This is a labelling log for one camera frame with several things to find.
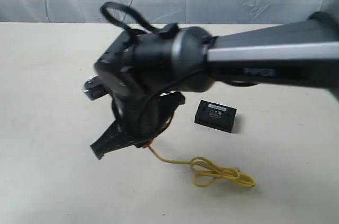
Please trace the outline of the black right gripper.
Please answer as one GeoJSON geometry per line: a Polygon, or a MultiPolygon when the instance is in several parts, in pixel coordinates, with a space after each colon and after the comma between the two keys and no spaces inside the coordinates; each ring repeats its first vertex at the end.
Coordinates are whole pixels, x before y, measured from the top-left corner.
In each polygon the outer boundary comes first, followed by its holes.
{"type": "Polygon", "coordinates": [[[148,148],[152,140],[168,128],[175,110],[185,103],[180,92],[136,102],[121,101],[117,104],[117,100],[114,97],[111,103],[115,121],[90,145],[97,159],[130,146],[148,148]]]}

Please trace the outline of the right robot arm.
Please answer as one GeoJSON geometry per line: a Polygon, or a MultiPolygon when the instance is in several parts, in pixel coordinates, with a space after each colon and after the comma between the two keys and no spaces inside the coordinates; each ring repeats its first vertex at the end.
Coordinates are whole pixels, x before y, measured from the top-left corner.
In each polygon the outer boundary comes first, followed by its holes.
{"type": "Polygon", "coordinates": [[[91,145],[102,158],[156,138],[184,104],[184,92],[205,92],[215,82],[323,88],[338,96],[338,22],[316,12],[297,23],[215,37],[198,26],[126,28],[94,68],[88,95],[110,95],[115,117],[91,145]]]}

